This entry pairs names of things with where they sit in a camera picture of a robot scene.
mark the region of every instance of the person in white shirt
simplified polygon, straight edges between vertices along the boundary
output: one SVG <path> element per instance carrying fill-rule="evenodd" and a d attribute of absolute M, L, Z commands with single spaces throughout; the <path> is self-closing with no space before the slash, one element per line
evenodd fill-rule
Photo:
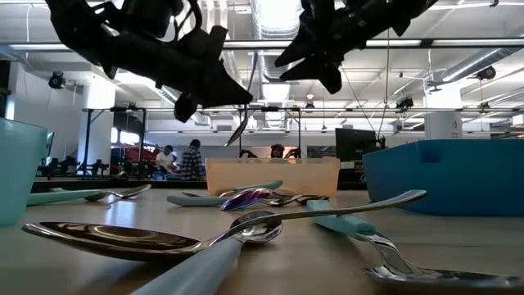
<path fill-rule="evenodd" d="M 164 147 L 164 151 L 156 155 L 156 166 L 161 170 L 165 170 L 167 173 L 175 173 L 177 167 L 173 164 L 176 161 L 176 157 L 173 156 L 173 147 L 167 145 Z"/>

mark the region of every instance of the orange container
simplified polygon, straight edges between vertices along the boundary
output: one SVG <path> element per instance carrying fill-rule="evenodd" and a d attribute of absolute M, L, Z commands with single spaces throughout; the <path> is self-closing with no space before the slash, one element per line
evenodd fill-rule
<path fill-rule="evenodd" d="M 210 196 L 247 185 L 283 181 L 280 193 L 337 196 L 340 160 L 206 158 Z"/>

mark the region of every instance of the teal handle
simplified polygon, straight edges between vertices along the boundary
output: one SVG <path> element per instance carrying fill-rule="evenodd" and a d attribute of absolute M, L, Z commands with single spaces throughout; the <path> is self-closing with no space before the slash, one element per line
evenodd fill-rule
<path fill-rule="evenodd" d="M 277 189 L 282 186 L 284 182 L 281 180 L 275 180 L 273 182 L 267 183 L 267 184 L 257 184 L 257 185 L 248 185 L 245 187 L 235 188 L 233 191 L 235 193 L 240 193 L 241 191 L 244 191 L 246 189 L 250 188 L 267 188 L 267 189 Z"/>
<path fill-rule="evenodd" d="M 167 202 L 183 207 L 208 207 L 224 204 L 229 198 L 227 197 L 184 197 L 168 196 Z"/>
<path fill-rule="evenodd" d="M 78 190 L 78 191 L 61 191 L 53 193 L 31 193 L 27 206 L 43 205 L 53 202 L 64 202 L 80 199 L 83 197 L 91 197 L 93 195 L 102 193 L 100 190 Z"/>
<path fill-rule="evenodd" d="M 321 211 L 334 209 L 329 201 L 308 201 L 306 208 L 308 211 Z M 313 218 L 314 223 L 321 225 L 327 229 L 334 230 L 341 234 L 347 234 L 352 238 L 362 240 L 357 235 L 358 232 L 367 231 L 375 233 L 377 229 L 375 225 L 360 219 L 357 216 L 346 214 L 343 216 L 320 216 Z"/>
<path fill-rule="evenodd" d="M 228 238 L 198 252 L 195 256 L 131 293 L 132 295 L 215 294 L 235 266 L 242 243 Z"/>

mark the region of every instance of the teal cup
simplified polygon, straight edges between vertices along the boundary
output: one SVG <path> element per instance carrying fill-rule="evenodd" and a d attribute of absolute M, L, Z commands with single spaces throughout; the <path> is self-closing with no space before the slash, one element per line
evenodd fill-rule
<path fill-rule="evenodd" d="M 46 140 L 42 127 L 0 118 L 0 226 L 24 215 Z"/>

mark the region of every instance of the computer monitor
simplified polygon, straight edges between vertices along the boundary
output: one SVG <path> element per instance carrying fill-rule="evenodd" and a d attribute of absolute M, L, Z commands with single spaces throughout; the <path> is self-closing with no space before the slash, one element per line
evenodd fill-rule
<path fill-rule="evenodd" d="M 46 157 L 51 156 L 52 140 L 54 138 L 55 138 L 55 133 L 54 132 L 47 132 Z"/>
<path fill-rule="evenodd" d="M 374 131 L 357 129 L 335 129 L 337 158 L 341 161 L 360 161 L 362 155 L 378 151 L 377 136 Z"/>

